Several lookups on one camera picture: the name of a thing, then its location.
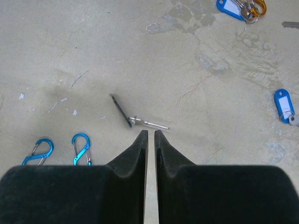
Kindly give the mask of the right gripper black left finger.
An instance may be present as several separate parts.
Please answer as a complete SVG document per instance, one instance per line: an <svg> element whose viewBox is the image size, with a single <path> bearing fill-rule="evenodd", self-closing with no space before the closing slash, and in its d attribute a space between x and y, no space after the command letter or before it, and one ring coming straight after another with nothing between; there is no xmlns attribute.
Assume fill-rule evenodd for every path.
<svg viewBox="0 0 299 224"><path fill-rule="evenodd" d="M15 166L0 181L3 224L142 224L148 131L105 165Z"/></svg>

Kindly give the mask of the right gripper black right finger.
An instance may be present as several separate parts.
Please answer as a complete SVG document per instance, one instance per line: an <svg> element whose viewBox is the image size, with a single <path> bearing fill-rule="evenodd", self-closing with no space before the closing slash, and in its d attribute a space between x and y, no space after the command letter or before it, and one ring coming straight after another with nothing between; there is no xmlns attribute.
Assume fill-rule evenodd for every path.
<svg viewBox="0 0 299 224"><path fill-rule="evenodd" d="M265 165L197 165L155 131L162 224L296 224L299 197L289 176Z"/></svg>

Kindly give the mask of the silver key with black tag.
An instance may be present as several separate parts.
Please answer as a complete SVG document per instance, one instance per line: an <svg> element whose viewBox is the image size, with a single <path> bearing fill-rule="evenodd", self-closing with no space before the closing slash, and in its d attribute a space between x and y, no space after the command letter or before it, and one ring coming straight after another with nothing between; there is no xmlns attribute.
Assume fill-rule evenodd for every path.
<svg viewBox="0 0 299 224"><path fill-rule="evenodd" d="M128 126L130 128L132 128L133 125L142 125L142 126L155 127L155 128L158 128L158 129L170 130L170 128L167 127L167 126L152 123L152 122L149 122L147 120L141 119L137 116L128 116L125 113L125 110L121 107L120 103L117 101L116 94L111 94L110 93L109 96L111 97L111 99L112 99L113 103L115 104L117 110L119 111L120 115L124 118L125 122L128 124Z"/></svg>

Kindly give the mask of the silver key with blue tag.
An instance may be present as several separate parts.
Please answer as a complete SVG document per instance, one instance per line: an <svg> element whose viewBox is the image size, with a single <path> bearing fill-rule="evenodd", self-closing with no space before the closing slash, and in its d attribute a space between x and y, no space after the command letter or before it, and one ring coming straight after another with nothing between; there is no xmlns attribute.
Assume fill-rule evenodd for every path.
<svg viewBox="0 0 299 224"><path fill-rule="evenodd" d="M274 94L274 102L280 121L291 126L299 126L299 115L295 113L290 94L287 90L278 89Z"/></svg>

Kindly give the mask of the silver key with dark-blue tag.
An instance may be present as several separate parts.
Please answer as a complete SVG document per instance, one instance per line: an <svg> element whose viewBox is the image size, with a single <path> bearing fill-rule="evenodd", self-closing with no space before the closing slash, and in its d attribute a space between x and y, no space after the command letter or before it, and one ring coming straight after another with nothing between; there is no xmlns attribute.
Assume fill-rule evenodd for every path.
<svg viewBox="0 0 299 224"><path fill-rule="evenodd" d="M259 8L252 0L217 0L216 6L219 11L247 24L257 22L261 15Z"/></svg>

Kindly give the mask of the orange S carabiner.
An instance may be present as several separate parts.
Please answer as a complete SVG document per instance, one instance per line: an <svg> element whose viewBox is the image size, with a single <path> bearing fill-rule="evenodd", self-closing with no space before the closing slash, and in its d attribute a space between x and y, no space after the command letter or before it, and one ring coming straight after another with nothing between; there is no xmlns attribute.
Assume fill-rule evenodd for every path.
<svg viewBox="0 0 299 224"><path fill-rule="evenodd" d="M253 17L261 17L266 14L267 6L264 0L248 0L247 2Z"/></svg>

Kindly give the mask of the silver key with yellow tag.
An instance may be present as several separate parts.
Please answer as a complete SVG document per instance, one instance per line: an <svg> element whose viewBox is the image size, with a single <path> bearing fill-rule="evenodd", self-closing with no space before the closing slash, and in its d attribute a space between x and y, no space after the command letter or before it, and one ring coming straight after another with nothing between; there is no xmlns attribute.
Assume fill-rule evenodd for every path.
<svg viewBox="0 0 299 224"><path fill-rule="evenodd" d="M297 29L299 29L299 22L284 21L284 22L282 22L282 26L284 28L297 28Z"/></svg>

